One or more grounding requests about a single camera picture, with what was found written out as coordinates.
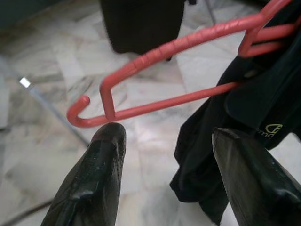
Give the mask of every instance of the black clothing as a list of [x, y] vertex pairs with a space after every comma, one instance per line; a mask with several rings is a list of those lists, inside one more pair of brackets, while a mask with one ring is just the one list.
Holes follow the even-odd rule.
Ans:
[[299, 226], [301, 185], [250, 136], [216, 129], [213, 152], [240, 226]]
[[[300, 15], [301, 1], [284, 8], [268, 26], [286, 24]], [[228, 203], [212, 152], [214, 128], [232, 128], [271, 149], [290, 132], [301, 138], [301, 32], [283, 50], [250, 59], [237, 57], [218, 84], [243, 83], [209, 98], [181, 127], [174, 156], [180, 167], [170, 186], [182, 202], [199, 202], [220, 224]]]
[[125, 153], [123, 126], [102, 126], [66, 176], [41, 225], [114, 226]]
[[185, 0], [100, 0], [111, 45], [144, 54], [179, 34]]

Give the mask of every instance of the red plastic coating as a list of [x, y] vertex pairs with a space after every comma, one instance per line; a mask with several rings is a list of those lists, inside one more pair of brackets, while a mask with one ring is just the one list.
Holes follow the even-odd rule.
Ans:
[[287, 24], [269, 28], [263, 26], [284, 6], [292, 0], [272, 0], [260, 13], [252, 16], [246, 16], [241, 19], [231, 20], [226, 23], [217, 24], [210, 28], [195, 32], [182, 38], [166, 43], [146, 54], [138, 57], [132, 62], [126, 64], [119, 70], [107, 76], [100, 85], [100, 96], [103, 102], [105, 115], [97, 116], [90, 119], [82, 119], [78, 115], [89, 105], [90, 98], [82, 96], [74, 103], [67, 112], [68, 121], [82, 128], [99, 126], [111, 121], [118, 121], [141, 114], [157, 111], [167, 107], [184, 104], [193, 100], [219, 95], [237, 87], [237, 82], [223, 84], [214, 88], [201, 90], [198, 92], [162, 100], [147, 105], [129, 108], [123, 111], [115, 112], [111, 89], [118, 83], [133, 76], [139, 71], [161, 61], [165, 60], [176, 53], [188, 48], [202, 44], [204, 42], [246, 30], [246, 35], [239, 47], [241, 57], [253, 57], [260, 54], [277, 50], [284, 46], [284, 43], [274, 41], [259, 45], [253, 45], [256, 42], [275, 40], [286, 37], [299, 29], [301, 17], [296, 24]]

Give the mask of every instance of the black jacket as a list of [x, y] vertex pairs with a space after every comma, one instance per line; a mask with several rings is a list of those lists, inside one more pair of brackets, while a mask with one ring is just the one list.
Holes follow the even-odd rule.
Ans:
[[[295, 21], [300, 12], [301, 1], [295, 0], [268, 26]], [[291, 45], [274, 53], [237, 57], [218, 84], [243, 84], [209, 98], [181, 127], [174, 153], [180, 167], [170, 186], [180, 201], [199, 202], [217, 224], [228, 199], [212, 152], [214, 128], [238, 129], [268, 149], [290, 132], [301, 137], [301, 32], [287, 43]]]

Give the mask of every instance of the yellow logo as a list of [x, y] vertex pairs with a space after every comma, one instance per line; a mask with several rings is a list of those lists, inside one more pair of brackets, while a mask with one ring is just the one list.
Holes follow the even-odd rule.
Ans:
[[279, 130], [283, 127], [283, 125], [281, 124], [270, 124], [270, 125], [267, 125], [265, 127], [265, 130], [268, 132], [268, 133], [272, 133], [272, 134], [276, 134], [279, 132]]

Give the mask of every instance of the black cable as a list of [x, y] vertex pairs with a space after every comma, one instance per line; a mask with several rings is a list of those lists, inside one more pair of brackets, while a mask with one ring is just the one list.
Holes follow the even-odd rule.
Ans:
[[48, 200], [43, 202], [42, 204], [35, 206], [29, 210], [24, 211], [23, 213], [17, 215], [16, 217], [8, 220], [7, 222], [4, 222], [3, 224], [1, 224], [0, 226], [13, 226], [17, 223], [19, 223], [20, 221], [24, 220], [25, 218], [29, 217], [30, 215], [38, 212], [39, 210], [46, 208], [47, 206], [50, 206], [52, 203], [53, 199]]

